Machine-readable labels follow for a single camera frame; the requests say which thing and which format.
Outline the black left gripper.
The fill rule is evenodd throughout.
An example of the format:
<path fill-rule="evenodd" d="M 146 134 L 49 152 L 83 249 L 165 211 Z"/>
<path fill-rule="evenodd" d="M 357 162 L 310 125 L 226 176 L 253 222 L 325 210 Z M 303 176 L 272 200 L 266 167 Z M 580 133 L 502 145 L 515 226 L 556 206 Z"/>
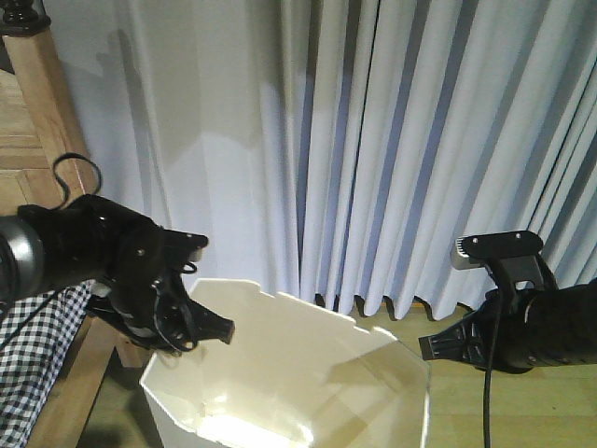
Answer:
<path fill-rule="evenodd" d="M 190 301 L 181 276 L 194 268 L 166 269 L 150 284 L 134 287 L 102 278 L 102 320 L 142 348 L 188 352 L 200 341 L 230 344 L 234 322 Z"/>

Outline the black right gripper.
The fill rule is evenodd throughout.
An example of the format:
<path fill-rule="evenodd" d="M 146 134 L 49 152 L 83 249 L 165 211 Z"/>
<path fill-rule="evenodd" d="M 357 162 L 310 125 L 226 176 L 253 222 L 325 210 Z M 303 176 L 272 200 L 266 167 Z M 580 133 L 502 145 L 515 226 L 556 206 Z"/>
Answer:
<path fill-rule="evenodd" d="M 485 294 L 485 302 L 474 312 L 467 313 L 464 323 L 454 324 L 439 333 L 418 338 L 423 360 L 459 360 L 485 371 L 493 353 L 493 368 L 505 373 L 526 373 L 533 367 L 513 365 L 507 361 L 507 345 L 511 315 L 498 311 L 501 294 L 495 288 Z"/>

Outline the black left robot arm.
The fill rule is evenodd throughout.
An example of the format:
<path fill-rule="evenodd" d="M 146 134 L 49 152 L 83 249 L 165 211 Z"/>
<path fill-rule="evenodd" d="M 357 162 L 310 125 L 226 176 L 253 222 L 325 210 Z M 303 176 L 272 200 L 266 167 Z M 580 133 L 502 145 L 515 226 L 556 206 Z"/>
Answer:
<path fill-rule="evenodd" d="M 1 314 L 16 301 L 93 281 L 86 305 L 133 343 L 168 353 L 200 341 L 230 343 L 234 324 L 193 301 L 182 277 L 195 273 L 209 240 L 156 224 L 96 191 L 62 202 L 27 204 L 1 219 Z"/>

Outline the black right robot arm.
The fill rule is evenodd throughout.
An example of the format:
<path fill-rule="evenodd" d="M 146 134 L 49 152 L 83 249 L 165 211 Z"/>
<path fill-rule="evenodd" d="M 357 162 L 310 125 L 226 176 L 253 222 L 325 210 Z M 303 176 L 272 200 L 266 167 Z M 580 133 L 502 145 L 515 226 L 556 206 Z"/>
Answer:
<path fill-rule="evenodd" d="M 499 315 L 500 294 L 439 333 L 419 339 L 424 360 L 520 374 L 535 367 L 596 362 L 596 282 L 558 290 L 524 289 L 518 308 Z"/>

